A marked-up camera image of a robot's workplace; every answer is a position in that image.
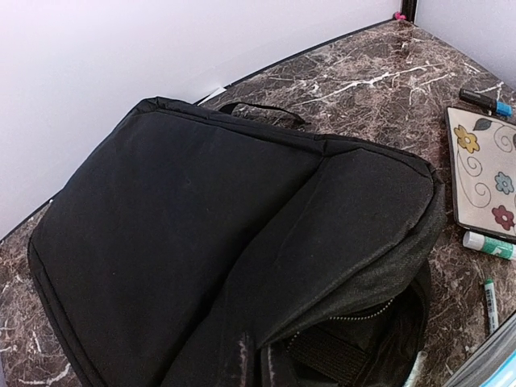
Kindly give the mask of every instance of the marker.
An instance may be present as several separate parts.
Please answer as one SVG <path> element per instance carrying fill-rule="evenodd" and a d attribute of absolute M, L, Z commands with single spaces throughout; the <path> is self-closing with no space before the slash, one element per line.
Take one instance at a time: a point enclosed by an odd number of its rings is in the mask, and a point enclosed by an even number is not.
<path fill-rule="evenodd" d="M 487 300 L 487 316 L 489 319 L 489 334 L 492 335 L 498 329 L 497 299 L 494 295 L 494 282 L 491 279 L 485 280 L 485 299 Z"/>
<path fill-rule="evenodd" d="M 459 98 L 467 103 L 491 110 L 502 117 L 511 117 L 513 115 L 513 109 L 509 105 L 471 90 L 460 89 Z"/>

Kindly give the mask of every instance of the white glue stick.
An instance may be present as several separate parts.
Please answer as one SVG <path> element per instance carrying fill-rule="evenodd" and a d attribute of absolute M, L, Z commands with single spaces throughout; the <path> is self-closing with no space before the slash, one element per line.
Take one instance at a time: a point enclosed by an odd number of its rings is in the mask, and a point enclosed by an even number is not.
<path fill-rule="evenodd" d="M 489 238 L 476 232 L 468 231 L 464 234 L 462 244 L 479 252 L 486 252 L 492 256 L 513 260 L 516 258 L 516 246 L 495 238 Z"/>

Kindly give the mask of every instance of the zipper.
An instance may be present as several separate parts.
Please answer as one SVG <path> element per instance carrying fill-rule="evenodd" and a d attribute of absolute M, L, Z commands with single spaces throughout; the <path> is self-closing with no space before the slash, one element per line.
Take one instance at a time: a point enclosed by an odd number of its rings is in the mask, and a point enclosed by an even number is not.
<path fill-rule="evenodd" d="M 393 301 L 394 301 L 394 298 L 391 298 L 390 300 L 387 301 L 387 303 L 384 305 L 383 308 L 378 310 L 376 313 L 370 314 L 368 316 L 362 316 L 362 317 L 340 317 L 340 316 L 335 316 L 335 317 L 330 317 L 330 320 L 332 320 L 332 321 L 335 321 L 335 320 L 336 321 L 363 321 L 363 320 L 369 320 L 371 318 L 375 318 L 376 316 L 379 316 L 380 314 L 384 313 L 391 306 Z"/>
<path fill-rule="evenodd" d="M 341 316 L 334 316 L 330 317 L 329 320 L 331 321 L 364 321 L 364 320 L 370 320 L 371 318 L 375 318 L 376 316 L 379 316 L 380 314 L 384 313 L 393 303 L 394 298 L 391 298 L 387 301 L 387 303 L 377 312 L 373 314 L 369 314 L 367 316 L 361 316 L 361 317 L 341 317 Z M 289 342 L 289 345 L 287 346 L 287 352 L 290 351 L 290 347 L 292 347 L 293 342 L 295 339 L 301 334 L 300 331 L 297 331 L 294 336 L 292 336 L 292 339 Z"/>

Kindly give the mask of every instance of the white wall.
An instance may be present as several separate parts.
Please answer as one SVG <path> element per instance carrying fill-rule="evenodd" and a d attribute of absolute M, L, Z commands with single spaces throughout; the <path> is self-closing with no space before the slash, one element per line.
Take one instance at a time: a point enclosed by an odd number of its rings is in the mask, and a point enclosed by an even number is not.
<path fill-rule="evenodd" d="M 418 0 L 415 22 L 516 89 L 515 0 Z"/>
<path fill-rule="evenodd" d="M 3 0 L 0 238 L 55 194 L 140 99 L 189 102 L 400 0 Z"/>

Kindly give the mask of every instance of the bag strap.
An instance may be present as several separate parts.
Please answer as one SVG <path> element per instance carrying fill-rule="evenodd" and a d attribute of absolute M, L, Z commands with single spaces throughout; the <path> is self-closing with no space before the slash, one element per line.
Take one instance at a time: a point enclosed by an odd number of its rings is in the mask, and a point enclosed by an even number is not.
<path fill-rule="evenodd" d="M 232 102 L 232 103 L 228 103 L 222 107 L 220 107 L 218 109 L 218 111 L 222 112 L 222 113 L 226 113 L 226 114 L 229 114 L 229 115 L 232 115 L 233 114 L 233 110 L 235 110 L 235 108 L 237 107 L 237 105 L 247 105 L 247 106 L 252 106 L 252 107 L 257 107 L 259 109 L 266 109 L 266 110 L 278 110 L 278 111 L 282 111 L 286 114 L 290 114 L 292 115 L 294 118 L 295 118 L 295 122 L 296 123 L 300 123 L 300 124 L 305 124 L 306 121 L 301 117 L 301 115 L 299 114 L 296 114 L 296 113 L 293 113 L 291 111 L 288 111 L 286 109 L 282 109 L 280 107 L 277 107 L 277 106 L 269 106 L 269 105 L 259 105 L 257 103 L 247 103 L 247 102 Z"/>

